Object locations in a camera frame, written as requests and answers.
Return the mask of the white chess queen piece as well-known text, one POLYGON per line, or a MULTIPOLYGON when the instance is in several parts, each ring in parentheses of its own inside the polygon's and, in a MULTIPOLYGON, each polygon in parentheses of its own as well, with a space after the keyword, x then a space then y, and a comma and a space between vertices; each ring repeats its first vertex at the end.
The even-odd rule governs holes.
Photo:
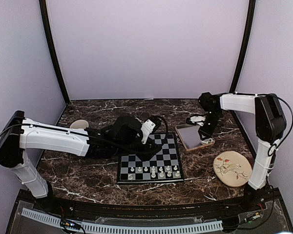
POLYGON ((152 178, 155 178, 155 177, 156 177, 156 173, 155 173, 155 171, 152 171, 152 173, 151 173, 151 177, 152 177, 152 178))

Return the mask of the black grey chess board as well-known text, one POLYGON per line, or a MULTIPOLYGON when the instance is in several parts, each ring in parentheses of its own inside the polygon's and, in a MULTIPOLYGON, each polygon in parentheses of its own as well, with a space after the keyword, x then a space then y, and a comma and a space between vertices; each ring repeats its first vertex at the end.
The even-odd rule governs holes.
POLYGON ((156 144, 162 144, 162 150, 155 154, 149 161, 141 161, 137 156, 128 155, 119 158, 117 183, 118 184, 145 184, 145 183, 173 183, 184 181, 183 169, 180 160, 179 149, 176 142, 176 136, 174 133, 169 132, 167 135, 164 133, 155 133, 149 136, 156 144), (176 177, 174 166, 178 166, 180 176, 176 177), (155 166, 156 177, 151 177, 151 167, 155 166), (170 166, 172 177, 167 177, 166 167, 170 166), (141 171, 137 172, 136 168, 141 167, 141 171), (159 168, 163 167, 165 172, 164 178, 159 178, 159 168), (133 179, 128 180, 128 175, 132 174, 133 179))

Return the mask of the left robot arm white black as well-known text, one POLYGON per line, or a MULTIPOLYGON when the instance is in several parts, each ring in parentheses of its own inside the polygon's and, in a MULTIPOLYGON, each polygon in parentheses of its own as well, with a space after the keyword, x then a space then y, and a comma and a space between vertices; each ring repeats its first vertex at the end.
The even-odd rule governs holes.
POLYGON ((42 178, 30 161, 26 149, 64 152, 89 158, 111 158, 134 154, 150 160, 161 150, 150 135, 166 120, 151 116, 145 122, 131 116, 120 116, 102 129, 72 129, 36 122, 16 111, 0 133, 0 165, 11 169, 40 205, 49 213, 59 209, 52 186, 42 178))

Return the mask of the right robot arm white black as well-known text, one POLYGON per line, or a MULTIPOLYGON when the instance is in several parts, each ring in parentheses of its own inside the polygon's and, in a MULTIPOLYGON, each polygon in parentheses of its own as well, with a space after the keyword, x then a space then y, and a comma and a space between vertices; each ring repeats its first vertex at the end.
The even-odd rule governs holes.
POLYGON ((239 94, 224 93, 212 95, 202 93, 198 98, 201 107, 207 112, 198 134, 202 142, 212 138, 222 111, 236 111, 255 116, 255 130, 258 147, 252 175, 248 186, 254 190, 266 186, 268 174, 273 169, 275 154, 287 136, 286 118, 280 102, 284 101, 276 94, 239 94))

